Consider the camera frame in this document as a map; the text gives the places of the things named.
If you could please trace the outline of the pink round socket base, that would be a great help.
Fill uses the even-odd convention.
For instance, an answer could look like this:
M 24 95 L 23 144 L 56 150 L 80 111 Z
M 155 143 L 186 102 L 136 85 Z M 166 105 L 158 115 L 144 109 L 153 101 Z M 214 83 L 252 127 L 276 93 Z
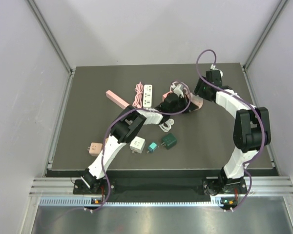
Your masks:
M 190 103 L 190 106 L 189 106 L 189 111 L 190 112 L 197 111 L 200 108 L 202 108 L 203 99 L 201 97 L 191 94 L 190 100 L 191 100 L 191 103 Z

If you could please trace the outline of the white power strip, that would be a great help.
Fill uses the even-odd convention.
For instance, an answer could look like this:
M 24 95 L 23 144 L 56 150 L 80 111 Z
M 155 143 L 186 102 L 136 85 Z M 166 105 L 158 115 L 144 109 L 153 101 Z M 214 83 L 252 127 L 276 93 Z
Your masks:
M 153 91 L 153 86 L 151 84 L 144 85 L 143 108 L 145 109 L 149 109 L 152 107 L 152 91 Z

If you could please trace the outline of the green cube adapter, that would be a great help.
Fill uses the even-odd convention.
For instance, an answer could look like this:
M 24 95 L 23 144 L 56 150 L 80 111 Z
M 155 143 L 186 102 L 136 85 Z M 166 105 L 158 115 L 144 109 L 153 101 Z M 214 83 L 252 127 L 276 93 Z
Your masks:
M 167 134 L 161 139 L 161 145 L 164 146 L 167 150 L 171 149 L 176 144 L 177 139 L 172 133 Z

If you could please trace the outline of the teal charger plug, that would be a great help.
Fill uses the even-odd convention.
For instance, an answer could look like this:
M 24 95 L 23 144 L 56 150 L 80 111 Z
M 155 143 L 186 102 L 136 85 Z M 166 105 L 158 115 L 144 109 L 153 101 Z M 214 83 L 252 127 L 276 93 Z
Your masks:
M 158 148 L 158 144 L 155 142 L 152 142 L 148 147 L 147 147 L 147 153 L 154 153 L 154 151 Z

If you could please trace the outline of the pink power strip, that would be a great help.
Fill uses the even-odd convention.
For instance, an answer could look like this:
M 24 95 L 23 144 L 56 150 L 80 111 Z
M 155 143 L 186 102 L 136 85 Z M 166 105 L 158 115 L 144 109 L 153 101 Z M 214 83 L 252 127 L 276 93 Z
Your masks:
M 113 103 L 115 103 L 117 106 L 119 106 L 120 108 L 122 108 L 123 110 L 129 106 L 130 104 L 127 103 L 125 100 L 123 100 L 121 97 L 119 97 L 118 95 L 116 95 L 114 92 L 112 92 L 111 90 L 107 90 L 105 93 L 106 97 L 111 100 Z

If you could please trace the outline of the white cube adapter plug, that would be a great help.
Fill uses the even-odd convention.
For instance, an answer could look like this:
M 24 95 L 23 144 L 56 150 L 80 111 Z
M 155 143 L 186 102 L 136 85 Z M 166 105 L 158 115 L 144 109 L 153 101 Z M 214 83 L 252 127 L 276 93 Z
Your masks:
M 130 143 L 129 147 L 133 153 L 141 154 L 145 147 L 146 140 L 144 138 L 136 136 Z

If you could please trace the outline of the pink deer cube adapter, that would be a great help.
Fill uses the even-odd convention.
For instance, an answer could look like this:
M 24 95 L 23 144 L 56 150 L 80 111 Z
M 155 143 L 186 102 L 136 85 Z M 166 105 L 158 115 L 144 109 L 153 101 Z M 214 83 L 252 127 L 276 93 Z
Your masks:
M 87 150 L 91 156 L 98 156 L 102 150 L 102 147 L 102 143 L 92 142 Z

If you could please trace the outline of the pink cube socket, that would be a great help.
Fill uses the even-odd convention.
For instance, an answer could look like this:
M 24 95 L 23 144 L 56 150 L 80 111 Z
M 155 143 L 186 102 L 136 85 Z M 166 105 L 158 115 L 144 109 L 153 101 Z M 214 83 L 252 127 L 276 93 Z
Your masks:
M 166 98 L 169 94 L 171 94 L 171 92 L 167 92 L 167 93 L 163 94 L 163 95 L 162 95 L 162 101 L 164 101 L 165 98 Z

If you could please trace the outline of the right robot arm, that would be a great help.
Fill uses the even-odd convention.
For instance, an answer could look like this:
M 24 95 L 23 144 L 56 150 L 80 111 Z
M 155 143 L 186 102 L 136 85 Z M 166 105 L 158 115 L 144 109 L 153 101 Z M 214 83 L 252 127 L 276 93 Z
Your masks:
M 228 163 L 222 167 L 218 179 L 208 182 L 205 190 L 210 195 L 231 193 L 242 184 L 250 161 L 261 146 L 271 141 L 269 112 L 244 101 L 230 87 L 223 86 L 222 73 L 217 69 L 206 71 L 198 80 L 194 94 L 223 107 L 234 117 L 233 142 L 235 148 Z

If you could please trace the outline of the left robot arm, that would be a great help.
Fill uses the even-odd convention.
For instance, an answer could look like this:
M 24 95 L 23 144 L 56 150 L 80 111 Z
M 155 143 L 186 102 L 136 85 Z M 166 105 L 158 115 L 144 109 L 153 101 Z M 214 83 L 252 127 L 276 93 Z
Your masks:
M 170 116 L 186 114 L 197 110 L 199 105 L 193 103 L 187 95 L 178 96 L 169 93 L 155 108 L 142 109 L 127 106 L 108 128 L 102 150 L 95 161 L 83 172 L 81 180 L 90 193 L 100 190 L 102 178 L 117 153 L 128 143 L 132 142 L 144 125 L 160 125 Z

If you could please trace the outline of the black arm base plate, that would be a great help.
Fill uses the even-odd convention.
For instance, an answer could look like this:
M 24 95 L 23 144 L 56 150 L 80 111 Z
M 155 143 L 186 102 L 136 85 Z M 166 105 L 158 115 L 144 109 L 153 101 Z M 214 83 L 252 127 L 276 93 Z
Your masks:
M 220 188 L 216 178 L 111 178 L 110 187 L 107 181 L 101 179 L 95 183 L 93 188 L 88 188 L 81 179 L 75 181 L 73 194 L 75 195 L 106 195 L 107 192 L 116 195 L 122 192 L 136 191 L 189 191 L 198 195 L 220 195 L 220 194 L 245 194 L 247 186 L 244 180 L 239 183 Z

